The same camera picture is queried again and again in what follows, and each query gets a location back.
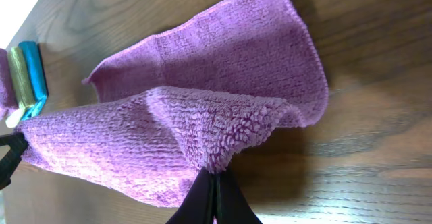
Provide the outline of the purple microfiber cloth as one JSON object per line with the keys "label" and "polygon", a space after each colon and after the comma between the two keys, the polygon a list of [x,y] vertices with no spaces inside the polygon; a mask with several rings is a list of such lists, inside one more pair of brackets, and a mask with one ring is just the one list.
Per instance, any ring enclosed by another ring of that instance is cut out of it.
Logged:
{"label": "purple microfiber cloth", "polygon": [[290,0],[224,0],[104,59],[98,103],[21,122],[23,159],[158,207],[178,207],[200,169],[219,173],[275,128],[328,102],[323,67]]}

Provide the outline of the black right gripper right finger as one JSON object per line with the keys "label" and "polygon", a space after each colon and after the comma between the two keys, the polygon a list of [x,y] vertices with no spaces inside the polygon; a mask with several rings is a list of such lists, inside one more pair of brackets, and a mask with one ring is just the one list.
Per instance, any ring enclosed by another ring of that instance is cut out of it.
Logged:
{"label": "black right gripper right finger", "polygon": [[218,174],[215,180],[218,224],[262,224],[247,203],[231,169]]}

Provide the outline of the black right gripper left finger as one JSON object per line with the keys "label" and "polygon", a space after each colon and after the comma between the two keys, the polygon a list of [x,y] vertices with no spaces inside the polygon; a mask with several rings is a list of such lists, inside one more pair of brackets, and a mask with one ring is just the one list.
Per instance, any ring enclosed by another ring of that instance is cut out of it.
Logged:
{"label": "black right gripper left finger", "polygon": [[202,168],[183,203],[166,224],[213,224],[215,177]]}

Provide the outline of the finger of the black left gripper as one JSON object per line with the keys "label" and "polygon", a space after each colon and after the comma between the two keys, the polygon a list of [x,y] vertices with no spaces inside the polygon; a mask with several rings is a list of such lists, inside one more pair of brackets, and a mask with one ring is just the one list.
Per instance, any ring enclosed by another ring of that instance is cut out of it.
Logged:
{"label": "finger of the black left gripper", "polygon": [[9,150],[1,158],[1,189],[11,183],[11,177],[22,160],[22,155],[28,148],[23,133],[14,133],[1,137],[1,146],[8,146]]}

